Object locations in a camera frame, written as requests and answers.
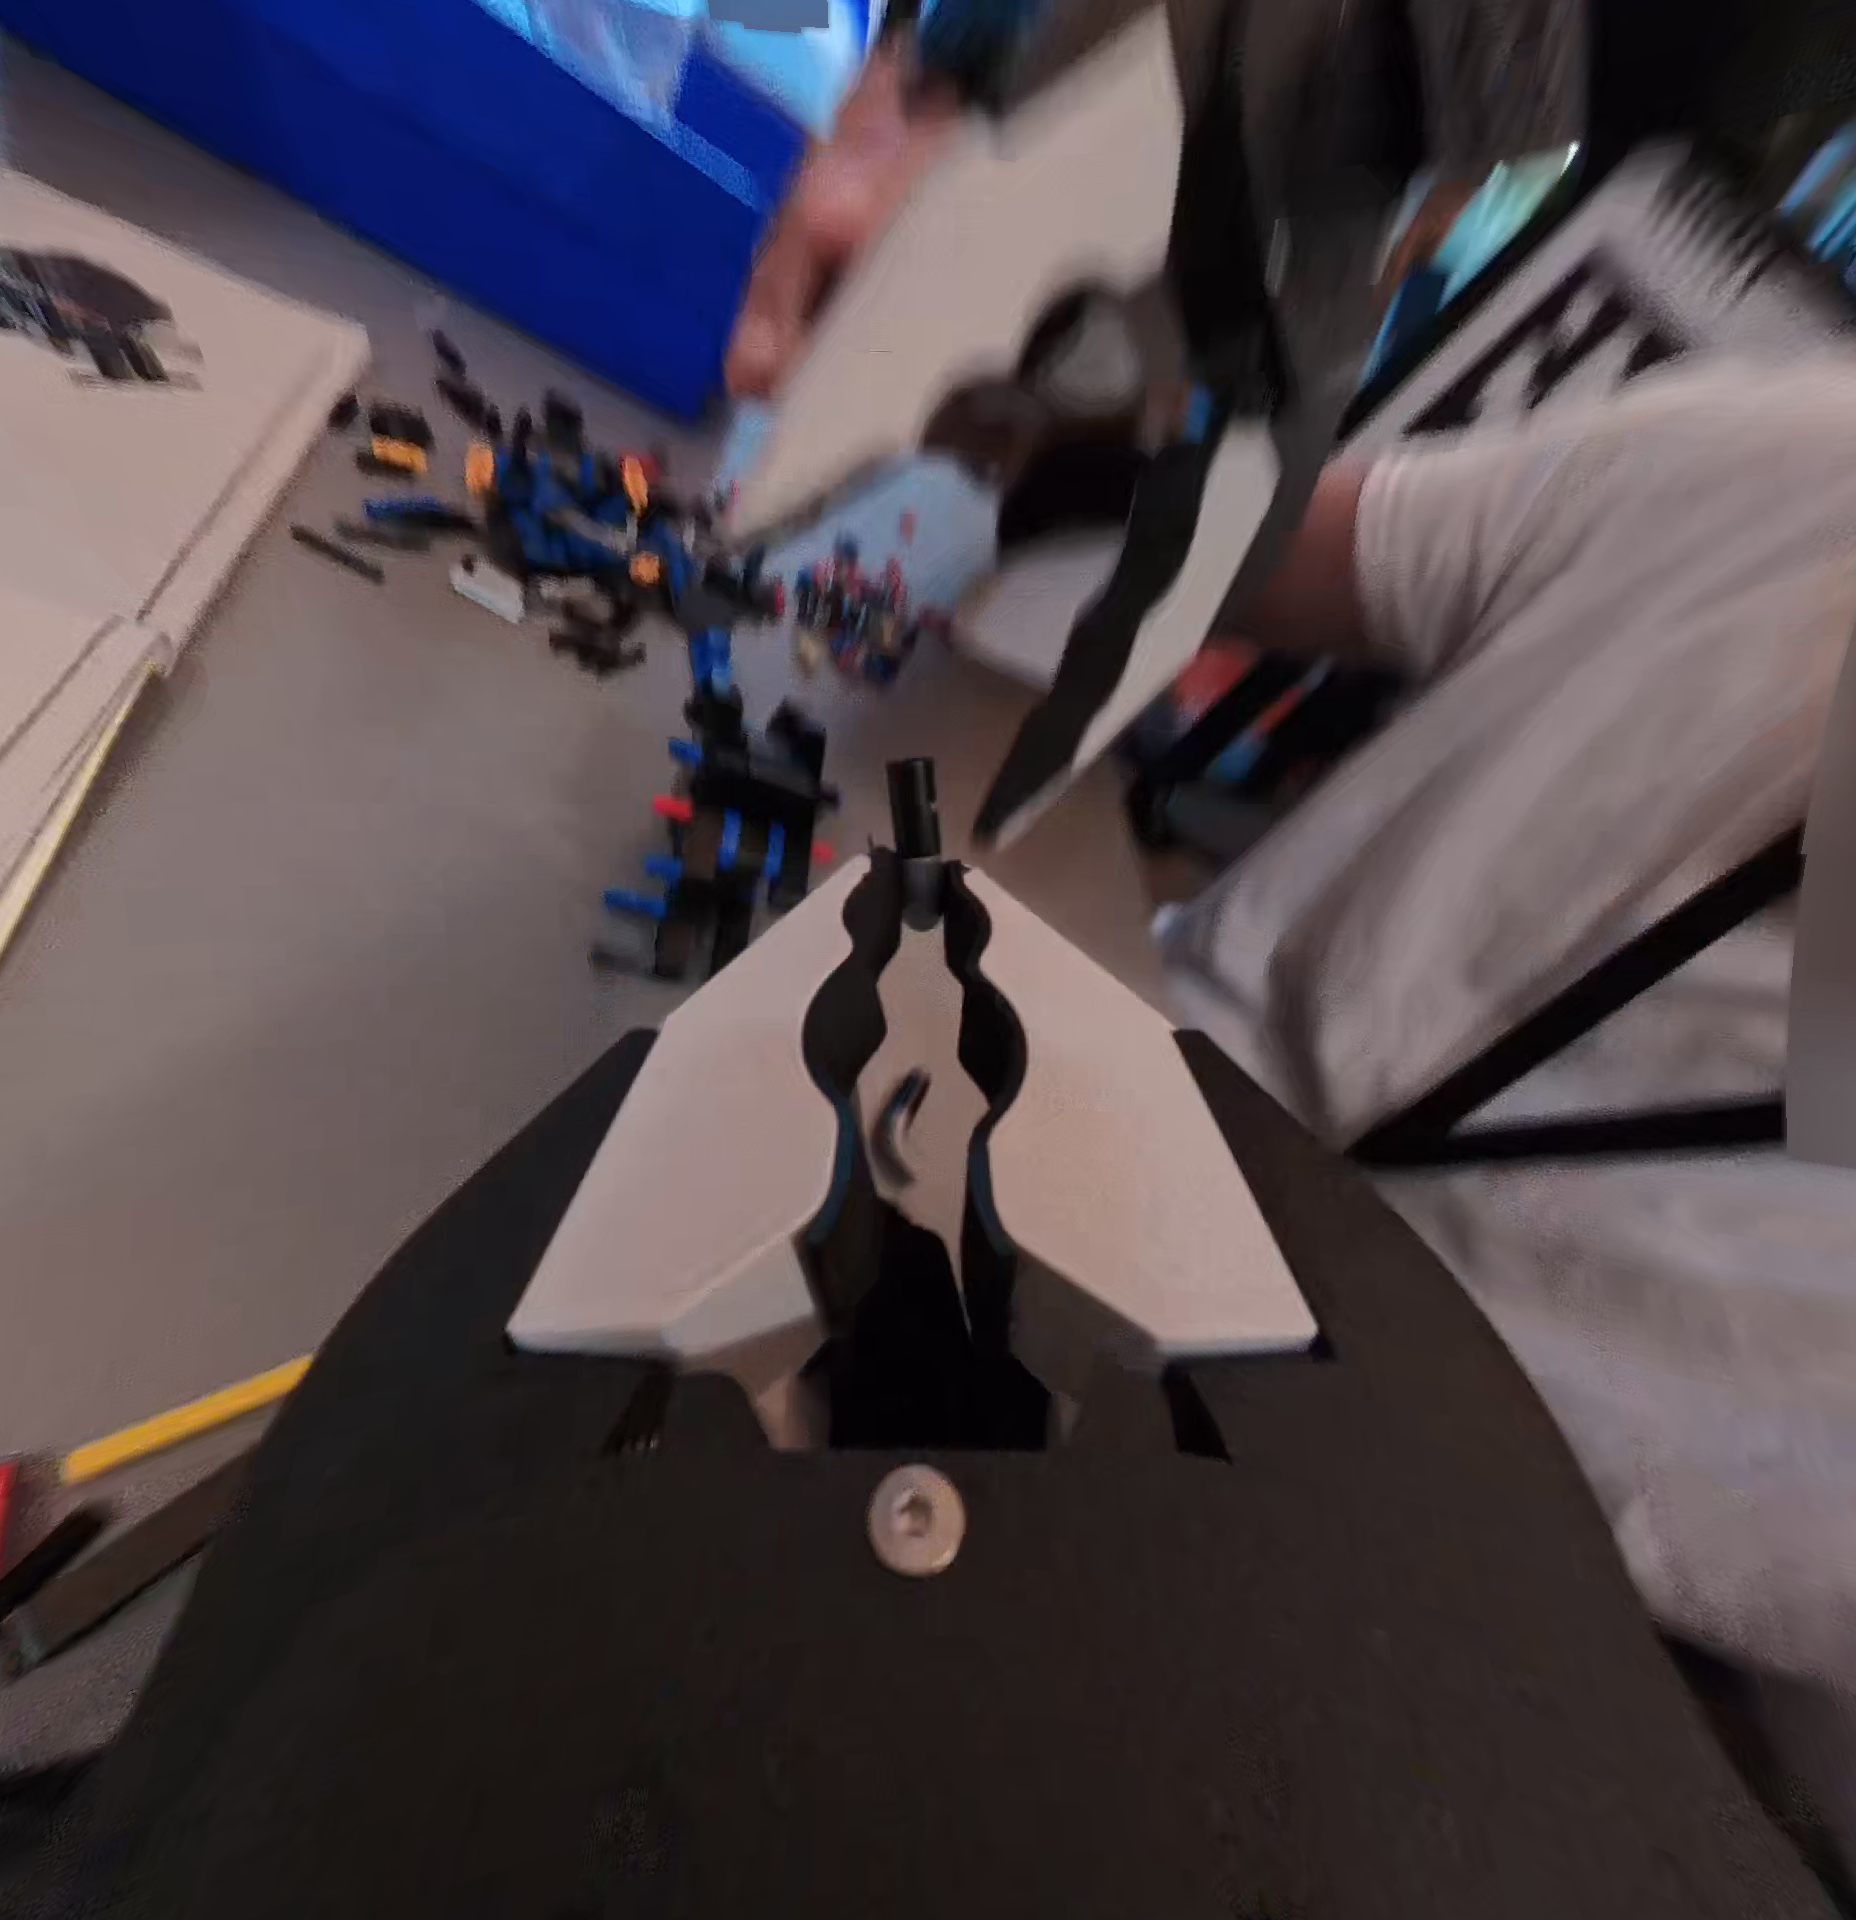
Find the black long rod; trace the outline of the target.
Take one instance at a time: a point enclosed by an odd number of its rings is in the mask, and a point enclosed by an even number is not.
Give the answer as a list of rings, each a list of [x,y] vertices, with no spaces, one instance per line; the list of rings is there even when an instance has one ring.
[[[196,1563],[232,1499],[172,1501],[104,1547],[33,1583],[0,1613],[0,1679],[19,1682],[92,1637],[172,1570]]]

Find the black white marker poster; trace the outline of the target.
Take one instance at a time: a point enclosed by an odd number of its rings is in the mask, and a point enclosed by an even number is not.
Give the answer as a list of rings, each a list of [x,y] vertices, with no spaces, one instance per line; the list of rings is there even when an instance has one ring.
[[[1729,176],[1681,143],[1636,150],[1474,281],[1427,351],[1380,377],[1348,446],[1520,419],[1676,360],[1856,347],[1856,310]]]

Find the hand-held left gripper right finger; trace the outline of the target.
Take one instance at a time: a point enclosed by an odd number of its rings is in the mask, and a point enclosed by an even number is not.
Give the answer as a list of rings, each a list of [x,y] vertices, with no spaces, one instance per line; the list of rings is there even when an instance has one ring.
[[[1319,1318],[1178,1029],[984,871],[947,869],[964,1149],[962,1283],[1011,1444],[1061,1444],[1097,1381],[1309,1357]]]

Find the blue bin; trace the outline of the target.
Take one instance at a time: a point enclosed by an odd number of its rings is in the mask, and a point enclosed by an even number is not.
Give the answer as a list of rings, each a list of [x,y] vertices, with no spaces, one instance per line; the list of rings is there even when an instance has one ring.
[[[802,155],[695,51],[654,126],[472,2],[0,2],[0,28],[652,408],[702,419]]]

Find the lego instruction booklet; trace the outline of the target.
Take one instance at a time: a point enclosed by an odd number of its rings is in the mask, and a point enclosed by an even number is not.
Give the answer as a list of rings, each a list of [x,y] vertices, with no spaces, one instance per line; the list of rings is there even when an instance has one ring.
[[[0,956],[368,331],[0,166]]]

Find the black lego chassis assembly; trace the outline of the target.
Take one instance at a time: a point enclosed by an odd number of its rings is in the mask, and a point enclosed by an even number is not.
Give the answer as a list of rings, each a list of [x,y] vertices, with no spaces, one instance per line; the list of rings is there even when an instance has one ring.
[[[666,843],[643,863],[648,887],[603,892],[605,911],[650,940],[603,942],[600,967],[641,967],[666,984],[695,984],[737,962],[762,916],[799,906],[836,863],[830,822],[841,794],[827,779],[830,736],[791,700],[755,725],[732,671],[727,628],[688,641],[693,691],[671,737],[675,784],[652,810]]]

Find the person's right hand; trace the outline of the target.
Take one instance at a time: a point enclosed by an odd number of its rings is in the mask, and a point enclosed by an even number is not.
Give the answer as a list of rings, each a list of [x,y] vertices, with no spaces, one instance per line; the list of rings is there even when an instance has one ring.
[[[772,400],[863,257],[932,170],[962,109],[916,91],[904,47],[868,60],[772,220],[726,351],[732,400]]]

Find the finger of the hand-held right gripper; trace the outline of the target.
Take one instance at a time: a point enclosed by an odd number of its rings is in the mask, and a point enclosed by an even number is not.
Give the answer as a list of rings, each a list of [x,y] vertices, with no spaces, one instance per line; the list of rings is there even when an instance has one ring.
[[[1274,434],[1212,434],[1156,456],[1108,581],[1067,630],[1057,677],[982,803],[974,843],[1020,840],[1191,663],[1282,478]]]
[[[971,121],[845,277],[727,497],[778,530],[908,459],[943,400],[1015,371],[1066,294],[1129,294],[1171,234],[1171,30],[1127,26],[1004,119]]]

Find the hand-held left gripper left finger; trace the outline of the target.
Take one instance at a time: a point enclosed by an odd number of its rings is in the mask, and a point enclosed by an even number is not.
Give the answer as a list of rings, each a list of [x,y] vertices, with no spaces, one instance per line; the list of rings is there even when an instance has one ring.
[[[892,851],[841,873],[654,1032],[508,1318],[528,1354],[663,1362],[778,1396],[855,1297],[843,1207],[888,1026]]]

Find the yellow lego axle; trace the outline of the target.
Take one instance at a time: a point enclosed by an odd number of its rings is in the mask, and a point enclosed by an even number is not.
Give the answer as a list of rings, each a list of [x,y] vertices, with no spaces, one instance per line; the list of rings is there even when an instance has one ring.
[[[282,1406],[305,1378],[314,1354],[292,1357],[267,1373],[225,1384],[188,1402],[103,1434],[65,1454],[55,1464],[62,1488],[80,1488],[119,1473],[179,1444],[211,1436]]]

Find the pile of lego beams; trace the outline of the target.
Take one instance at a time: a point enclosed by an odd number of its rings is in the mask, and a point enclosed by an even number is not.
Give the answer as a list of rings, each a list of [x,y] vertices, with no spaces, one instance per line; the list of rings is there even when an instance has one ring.
[[[666,620],[685,641],[693,694],[738,708],[735,631],[788,611],[761,548],[726,545],[715,510],[666,487],[656,451],[598,445],[559,391],[506,416],[447,331],[431,326],[428,337],[435,397],[466,431],[461,495],[418,493],[435,452],[422,410],[350,394],[331,429],[360,429],[358,471],[404,488],[368,497],[331,533],[292,523],[295,545],[382,585],[384,552],[422,556],[461,539],[454,588],[472,603],[506,623],[545,617],[551,648],[598,677],[640,663],[641,625]]]

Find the pile of small lego pins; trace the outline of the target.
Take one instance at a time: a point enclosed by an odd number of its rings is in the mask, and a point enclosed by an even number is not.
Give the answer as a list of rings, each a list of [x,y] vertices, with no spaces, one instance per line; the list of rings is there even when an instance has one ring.
[[[918,539],[918,513],[904,507],[884,525],[886,541],[841,523],[827,545],[795,575],[791,594],[791,661],[816,681],[825,669],[878,691],[907,671],[921,631],[907,563]]]

